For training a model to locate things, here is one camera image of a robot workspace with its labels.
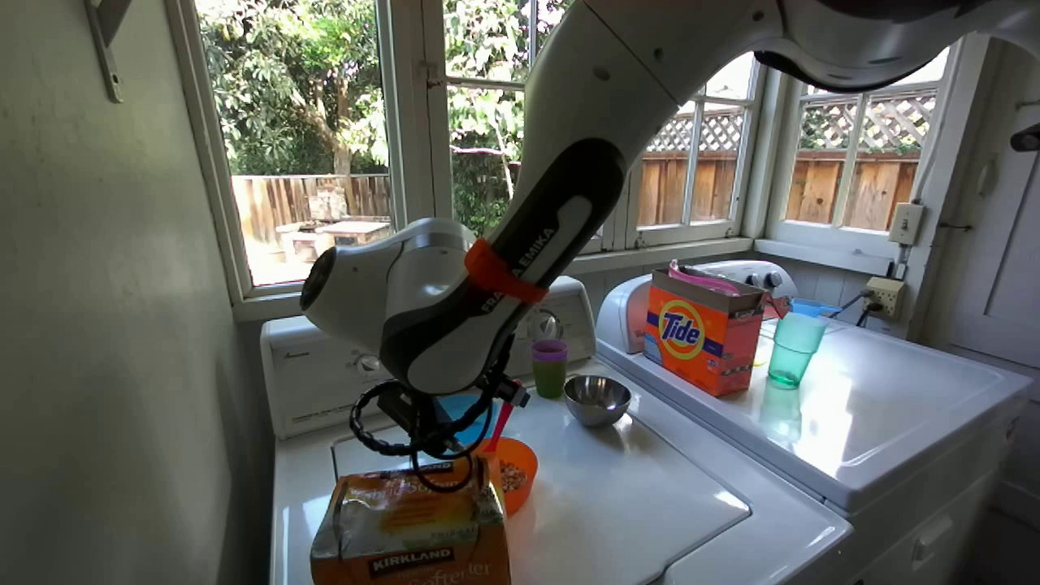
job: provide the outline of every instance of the tide detergent box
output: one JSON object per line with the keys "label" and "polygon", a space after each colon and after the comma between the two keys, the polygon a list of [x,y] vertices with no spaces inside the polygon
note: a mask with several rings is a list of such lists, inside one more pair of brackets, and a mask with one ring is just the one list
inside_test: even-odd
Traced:
{"label": "tide detergent box", "polygon": [[[454,483],[460,469],[430,480]],[[417,472],[345,473],[312,540],[315,585],[511,585],[505,505],[484,472],[430,491]]]}
{"label": "tide detergent box", "polygon": [[750,382],[757,332],[760,289],[696,270],[658,270],[637,336],[649,362],[710,396],[729,396]]}

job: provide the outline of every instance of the white wall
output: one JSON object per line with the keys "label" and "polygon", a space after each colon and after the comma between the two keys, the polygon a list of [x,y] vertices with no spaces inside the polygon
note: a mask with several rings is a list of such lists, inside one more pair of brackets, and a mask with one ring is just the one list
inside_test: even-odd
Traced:
{"label": "white wall", "polygon": [[267,414],[161,0],[115,53],[124,103],[82,0],[2,2],[0,582],[259,582]]}

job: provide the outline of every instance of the metal bowl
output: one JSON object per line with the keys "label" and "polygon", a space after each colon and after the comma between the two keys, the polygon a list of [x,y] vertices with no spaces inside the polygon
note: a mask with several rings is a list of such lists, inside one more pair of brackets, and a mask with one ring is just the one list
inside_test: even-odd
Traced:
{"label": "metal bowl", "polygon": [[627,414],[631,390],[610,378],[571,378],[562,400],[580,425],[593,430],[615,425]]}

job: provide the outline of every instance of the blue cup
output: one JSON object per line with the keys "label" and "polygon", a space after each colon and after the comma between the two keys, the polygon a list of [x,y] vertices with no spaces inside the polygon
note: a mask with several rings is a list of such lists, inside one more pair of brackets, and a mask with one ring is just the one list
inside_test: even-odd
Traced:
{"label": "blue cup", "polygon": [[818,350],[825,323],[786,311],[774,336],[774,356],[767,380],[778,386],[802,386],[811,353]]}

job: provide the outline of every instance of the cardboard box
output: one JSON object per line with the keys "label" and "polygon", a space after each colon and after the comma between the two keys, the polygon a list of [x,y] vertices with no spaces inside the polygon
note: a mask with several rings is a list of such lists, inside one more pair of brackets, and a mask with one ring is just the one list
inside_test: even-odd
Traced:
{"label": "cardboard box", "polygon": [[649,282],[643,353],[692,386],[745,392],[760,332],[760,289],[688,270],[658,270]]}
{"label": "cardboard box", "polygon": [[[444,473],[433,480],[457,480],[460,465]],[[506,585],[500,497],[484,477],[454,494],[430,491],[414,472],[338,477],[312,542],[312,579],[315,585]]]}

